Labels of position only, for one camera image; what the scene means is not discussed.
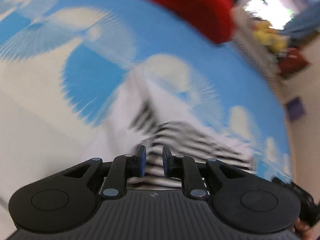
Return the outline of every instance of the blue fabric with clouds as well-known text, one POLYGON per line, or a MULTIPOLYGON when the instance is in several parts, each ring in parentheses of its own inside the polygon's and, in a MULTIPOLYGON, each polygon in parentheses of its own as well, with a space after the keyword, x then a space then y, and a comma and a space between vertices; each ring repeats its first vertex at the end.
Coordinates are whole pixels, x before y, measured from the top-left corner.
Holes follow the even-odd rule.
POLYGON ((114 93, 135 65, 157 54, 171 55, 192 69, 189 90, 172 90, 203 124, 254 145, 258 175, 290 178, 284 113, 267 83, 233 49, 212 44, 188 23, 147 0, 2 0, 1 60, 28 60, 78 42, 66 59, 59 88, 65 104, 86 125, 98 126, 114 93), (70 23, 86 10, 92 17, 70 23), (247 122, 248 135, 232 129, 233 114, 247 122))

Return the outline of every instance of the yellow object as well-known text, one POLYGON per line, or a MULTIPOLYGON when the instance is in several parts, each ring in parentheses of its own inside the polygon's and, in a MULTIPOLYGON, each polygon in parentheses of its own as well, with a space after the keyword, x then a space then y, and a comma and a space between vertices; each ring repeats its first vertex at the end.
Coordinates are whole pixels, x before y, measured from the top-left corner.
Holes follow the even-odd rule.
POLYGON ((269 21, 261 21, 255 23, 253 36, 263 45, 274 53, 279 53, 287 48, 287 39, 285 36, 279 35, 277 30, 270 28, 269 21))

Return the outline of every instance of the red fabric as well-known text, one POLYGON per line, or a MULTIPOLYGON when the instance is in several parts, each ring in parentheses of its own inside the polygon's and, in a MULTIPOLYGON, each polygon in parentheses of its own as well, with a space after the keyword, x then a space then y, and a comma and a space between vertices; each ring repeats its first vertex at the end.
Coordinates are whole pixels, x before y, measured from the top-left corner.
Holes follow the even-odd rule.
POLYGON ((230 40, 232 0, 153 0, 187 20, 215 43, 230 40))
POLYGON ((305 68, 309 62, 300 54, 300 49, 289 48, 286 58, 278 63, 281 70, 280 76, 286 77, 289 74, 293 74, 296 71, 300 71, 305 68))

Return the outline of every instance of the metal screw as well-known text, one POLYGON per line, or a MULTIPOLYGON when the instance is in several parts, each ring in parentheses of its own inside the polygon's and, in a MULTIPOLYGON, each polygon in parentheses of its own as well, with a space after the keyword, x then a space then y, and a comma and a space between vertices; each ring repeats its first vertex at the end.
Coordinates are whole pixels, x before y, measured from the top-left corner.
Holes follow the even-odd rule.
POLYGON ((193 197, 204 197, 207 193, 203 189, 194 189, 191 191, 193 197))
POLYGON ((108 196, 108 197, 114 197, 114 196, 117 196, 119 194, 119 191, 117 191, 115 188, 106 188, 103 191, 103 194, 105 196, 108 196))

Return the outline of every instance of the striped cloth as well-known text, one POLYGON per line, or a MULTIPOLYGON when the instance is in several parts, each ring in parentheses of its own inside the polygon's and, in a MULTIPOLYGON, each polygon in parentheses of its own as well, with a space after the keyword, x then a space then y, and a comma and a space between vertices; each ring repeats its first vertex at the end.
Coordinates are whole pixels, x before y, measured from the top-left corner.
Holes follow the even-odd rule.
POLYGON ((243 171, 255 173, 253 158, 245 158, 241 153, 201 133, 187 122, 171 121, 157 125, 149 103, 144 104, 131 127, 149 134, 149 137, 141 142, 147 148, 145 177, 130 178, 127 183, 128 188, 152 190, 181 188, 179 179, 164 177, 162 163, 164 145, 170 148, 172 155, 190 156, 200 163, 205 163, 209 158, 216 158, 243 171))

